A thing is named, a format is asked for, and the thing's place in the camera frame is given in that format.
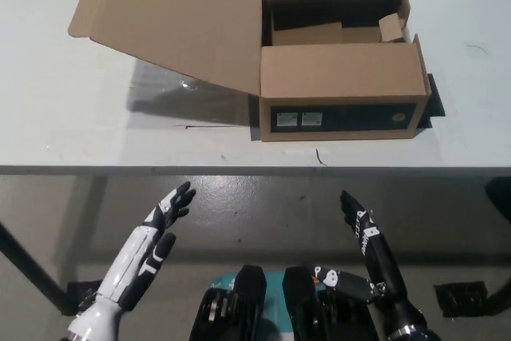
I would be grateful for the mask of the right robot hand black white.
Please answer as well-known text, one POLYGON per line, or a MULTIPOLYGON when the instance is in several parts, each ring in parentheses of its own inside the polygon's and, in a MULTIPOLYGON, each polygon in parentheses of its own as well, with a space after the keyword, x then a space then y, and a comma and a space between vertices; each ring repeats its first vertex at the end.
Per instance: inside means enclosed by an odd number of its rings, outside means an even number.
POLYGON ((374 303, 391 321, 404 321, 411 306, 404 279, 386 238, 366 209, 348 191, 340 194, 345 221, 355 234, 368 277, 362 278, 333 268, 310 266, 312 277, 325 287, 360 303, 374 303))

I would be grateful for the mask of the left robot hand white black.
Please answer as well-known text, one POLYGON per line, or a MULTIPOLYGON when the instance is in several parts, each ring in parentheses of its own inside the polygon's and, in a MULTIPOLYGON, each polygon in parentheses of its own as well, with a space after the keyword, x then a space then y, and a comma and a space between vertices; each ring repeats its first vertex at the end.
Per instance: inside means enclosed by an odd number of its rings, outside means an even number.
POLYGON ((174 188, 136 226, 111 264, 97 297, 132 311, 154 281, 176 242, 168 229, 189 212, 196 191, 189 181, 174 188))

